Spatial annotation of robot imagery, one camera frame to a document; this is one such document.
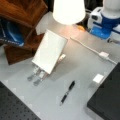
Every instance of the shelf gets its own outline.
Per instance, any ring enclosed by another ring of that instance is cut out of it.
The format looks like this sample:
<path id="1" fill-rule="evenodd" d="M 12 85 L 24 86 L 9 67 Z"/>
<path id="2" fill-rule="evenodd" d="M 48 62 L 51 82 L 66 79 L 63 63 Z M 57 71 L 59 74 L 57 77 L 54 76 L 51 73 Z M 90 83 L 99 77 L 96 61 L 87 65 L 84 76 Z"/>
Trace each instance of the shelf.
<path id="1" fill-rule="evenodd" d="M 0 16 L 17 23 L 25 42 L 22 47 L 12 44 L 4 47 L 9 65 L 34 55 L 42 39 L 35 27 L 46 12 L 43 0 L 0 0 Z"/>
<path id="2" fill-rule="evenodd" d="M 0 0 L 0 16 L 29 28 L 36 26 L 47 11 L 43 0 Z"/>
<path id="3" fill-rule="evenodd" d="M 33 36 L 30 37 L 28 42 L 23 47 L 15 47 L 10 45 L 7 45 L 4 47 L 9 65 L 12 65 L 14 63 L 20 62 L 22 60 L 25 60 L 34 56 L 44 36 L 44 34 L 41 34 L 34 37 L 34 34 Z"/>

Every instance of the white lamp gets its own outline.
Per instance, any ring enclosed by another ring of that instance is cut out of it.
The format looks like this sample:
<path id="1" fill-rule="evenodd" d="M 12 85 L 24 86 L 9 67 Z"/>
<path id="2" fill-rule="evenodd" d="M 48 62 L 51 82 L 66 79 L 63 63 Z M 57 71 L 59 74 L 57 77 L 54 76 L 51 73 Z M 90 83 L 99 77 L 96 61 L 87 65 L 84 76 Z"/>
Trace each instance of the white lamp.
<path id="1" fill-rule="evenodd" d="M 65 25 L 82 21 L 85 17 L 84 0 L 54 0 L 53 17 Z"/>

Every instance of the small object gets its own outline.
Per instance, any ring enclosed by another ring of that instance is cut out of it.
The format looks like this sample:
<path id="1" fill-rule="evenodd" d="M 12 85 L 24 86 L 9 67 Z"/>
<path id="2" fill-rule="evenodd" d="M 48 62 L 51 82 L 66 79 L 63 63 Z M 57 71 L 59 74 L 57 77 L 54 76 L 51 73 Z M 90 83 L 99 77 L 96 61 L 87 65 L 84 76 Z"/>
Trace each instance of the small object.
<path id="1" fill-rule="evenodd" d="M 28 81 L 32 81 L 33 78 L 40 73 L 40 68 L 38 66 L 35 66 L 33 73 L 34 73 L 33 75 L 31 75 L 27 78 Z"/>
<path id="2" fill-rule="evenodd" d="M 61 102 L 60 102 L 60 106 L 64 103 L 64 101 L 66 100 L 69 92 L 72 90 L 72 88 L 74 87 L 74 85 L 75 85 L 75 81 L 73 81 L 73 82 L 70 84 L 70 86 L 69 86 L 69 88 L 68 88 L 68 91 L 65 93 L 65 95 L 63 96 L 63 98 L 62 98 L 62 100 L 61 100 Z"/>
<path id="3" fill-rule="evenodd" d="M 39 73 L 39 77 L 40 79 L 43 79 L 43 77 L 45 76 L 46 72 L 44 70 L 41 70 L 41 72 Z"/>
<path id="4" fill-rule="evenodd" d="M 16 46 L 24 45 L 24 39 L 17 24 L 2 17 L 0 17 L 0 41 Z"/>
<path id="5" fill-rule="evenodd" d="M 93 79 L 93 81 L 96 82 L 96 83 L 101 83 L 101 81 L 103 80 L 103 78 L 104 78 L 103 75 L 97 74 L 95 76 L 95 78 Z"/>
<path id="6" fill-rule="evenodd" d="M 92 15 L 91 18 L 92 18 L 93 20 L 98 20 L 98 16 L 96 16 L 96 15 Z"/>
<path id="7" fill-rule="evenodd" d="M 103 39 L 107 40 L 110 38 L 111 31 L 108 29 L 103 29 L 99 27 L 93 27 L 90 31 L 91 34 Z"/>
<path id="8" fill-rule="evenodd" d="M 66 57 L 66 55 L 65 55 L 65 54 L 62 54 L 62 55 L 59 57 L 57 63 L 60 63 L 65 57 Z"/>
<path id="9" fill-rule="evenodd" d="M 81 31 L 84 31 L 84 32 L 86 31 L 85 28 L 81 25 L 78 25 L 78 29 L 81 30 Z"/>
<path id="10" fill-rule="evenodd" d="M 36 80 L 33 84 L 34 84 L 35 86 L 38 86 L 40 82 L 42 82 L 42 79 Z"/>
<path id="11" fill-rule="evenodd" d="M 103 56 L 104 58 L 109 57 L 109 54 L 106 53 L 106 52 L 101 52 L 99 55 L 100 55 L 100 56 Z"/>
<path id="12" fill-rule="evenodd" d="M 28 81 L 32 81 L 34 77 L 35 77 L 35 74 L 29 76 L 27 79 L 28 79 Z"/>

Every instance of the blue object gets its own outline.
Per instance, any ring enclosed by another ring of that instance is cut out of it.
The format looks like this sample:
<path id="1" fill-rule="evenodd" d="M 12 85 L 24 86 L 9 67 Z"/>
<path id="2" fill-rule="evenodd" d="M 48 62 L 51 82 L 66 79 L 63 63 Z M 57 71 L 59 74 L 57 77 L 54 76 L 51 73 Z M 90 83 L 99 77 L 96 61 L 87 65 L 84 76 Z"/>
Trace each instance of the blue object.
<path id="1" fill-rule="evenodd" d="M 117 27 L 120 24 L 120 18 L 110 19 L 102 15 L 102 26 L 108 28 L 112 31 L 114 27 Z"/>
<path id="2" fill-rule="evenodd" d="M 0 41 L 17 46 L 24 45 L 24 38 L 16 23 L 4 18 L 0 18 Z"/>
<path id="3" fill-rule="evenodd" d="M 93 27 L 90 33 L 107 40 L 110 37 L 111 31 L 105 28 Z"/>

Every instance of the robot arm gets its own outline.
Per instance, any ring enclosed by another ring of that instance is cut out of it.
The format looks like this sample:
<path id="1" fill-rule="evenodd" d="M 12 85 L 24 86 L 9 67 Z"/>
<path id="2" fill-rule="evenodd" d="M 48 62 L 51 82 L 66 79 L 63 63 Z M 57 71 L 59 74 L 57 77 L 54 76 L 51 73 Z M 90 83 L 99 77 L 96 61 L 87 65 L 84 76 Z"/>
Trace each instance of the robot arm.
<path id="1" fill-rule="evenodd" d="M 103 7 L 90 14 L 88 29 L 101 39 L 120 41 L 120 0 L 104 0 Z"/>

